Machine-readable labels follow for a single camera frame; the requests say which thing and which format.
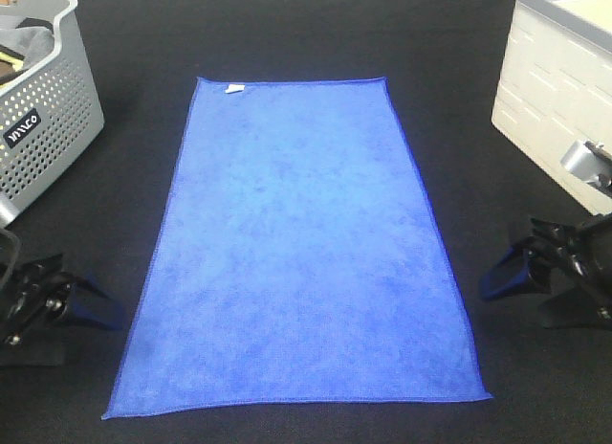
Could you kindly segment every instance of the screw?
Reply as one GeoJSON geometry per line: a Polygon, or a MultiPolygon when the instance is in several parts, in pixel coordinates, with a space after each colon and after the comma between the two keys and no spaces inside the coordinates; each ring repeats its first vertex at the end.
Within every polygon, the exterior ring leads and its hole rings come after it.
{"type": "Polygon", "coordinates": [[[61,307],[61,301],[57,299],[47,299],[45,302],[47,308],[51,308],[53,311],[58,310],[61,307]]]}
{"type": "Polygon", "coordinates": [[[608,312],[608,309],[605,307],[600,307],[597,311],[597,314],[605,320],[610,320],[612,318],[610,312],[608,312]]]}
{"type": "Polygon", "coordinates": [[[7,342],[9,343],[9,345],[15,346],[21,342],[21,337],[19,337],[17,334],[14,334],[13,336],[9,336],[7,342]]]}

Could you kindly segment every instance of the microfiber towel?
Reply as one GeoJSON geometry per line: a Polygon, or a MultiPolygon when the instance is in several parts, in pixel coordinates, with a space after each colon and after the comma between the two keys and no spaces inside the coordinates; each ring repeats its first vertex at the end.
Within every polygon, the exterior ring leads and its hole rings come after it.
{"type": "Polygon", "coordinates": [[[489,398],[385,80],[228,87],[198,82],[103,418],[489,398]]]}

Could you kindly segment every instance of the printed logo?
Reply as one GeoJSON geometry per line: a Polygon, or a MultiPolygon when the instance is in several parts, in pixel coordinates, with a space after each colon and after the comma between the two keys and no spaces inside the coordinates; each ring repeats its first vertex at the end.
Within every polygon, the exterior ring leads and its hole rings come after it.
{"type": "Polygon", "coordinates": [[[13,149],[21,142],[21,140],[28,136],[40,122],[40,116],[36,112],[36,109],[33,109],[28,114],[23,116],[18,123],[13,125],[9,131],[3,135],[4,141],[6,141],[9,147],[13,149]]]}

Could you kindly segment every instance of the white plastic box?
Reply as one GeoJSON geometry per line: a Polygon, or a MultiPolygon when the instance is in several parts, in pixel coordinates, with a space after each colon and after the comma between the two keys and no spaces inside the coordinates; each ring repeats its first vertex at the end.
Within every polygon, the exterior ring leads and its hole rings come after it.
{"type": "Polygon", "coordinates": [[[77,0],[0,0],[0,14],[47,21],[55,38],[50,54],[0,88],[0,227],[27,208],[103,127],[76,7],[77,0]]]}
{"type": "Polygon", "coordinates": [[[612,0],[516,0],[492,123],[589,211],[612,211],[560,163],[578,140],[612,150],[612,0]]]}

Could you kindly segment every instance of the black surface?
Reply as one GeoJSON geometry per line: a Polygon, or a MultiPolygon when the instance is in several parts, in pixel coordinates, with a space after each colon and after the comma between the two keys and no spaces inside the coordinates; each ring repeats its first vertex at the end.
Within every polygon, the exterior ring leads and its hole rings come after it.
{"type": "Polygon", "coordinates": [[[612,334],[546,330],[539,298],[485,304],[479,277],[526,214],[586,215],[491,125],[514,0],[79,0],[104,131],[11,229],[64,252],[133,315],[195,77],[387,76],[495,396],[468,404],[260,405],[99,420],[127,332],[70,333],[70,365],[0,371],[7,443],[610,441],[612,334]]]}

